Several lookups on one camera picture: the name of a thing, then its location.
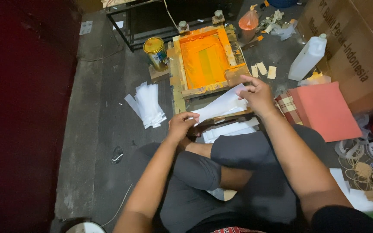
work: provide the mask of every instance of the person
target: person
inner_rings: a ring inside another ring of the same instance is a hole
[[[162,143],[132,155],[136,185],[113,232],[289,232],[298,203],[308,231],[373,232],[373,219],[353,209],[316,156],[325,152],[323,138],[290,125],[266,83],[242,78],[252,85],[238,98],[248,101],[267,135],[257,131],[220,136],[214,144],[194,143],[186,133],[199,114],[175,115]],[[222,202],[206,191],[216,188],[237,193]]]

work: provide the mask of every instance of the gray shorts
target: gray shorts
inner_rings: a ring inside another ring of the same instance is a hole
[[[316,155],[320,157],[326,151],[325,141],[318,132],[301,125],[293,128]],[[133,185],[159,145],[142,146],[132,155]],[[219,188],[221,165],[254,171],[246,186],[226,202],[205,191]],[[263,131],[220,136],[212,146],[211,159],[189,151],[180,152],[154,222],[161,223],[169,232],[182,233],[210,216],[227,212],[285,224],[296,218],[296,196]]]

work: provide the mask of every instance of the orange paint stain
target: orange paint stain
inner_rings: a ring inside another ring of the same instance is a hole
[[[225,29],[202,28],[179,39],[188,89],[225,81],[230,67],[225,46],[230,45]]]

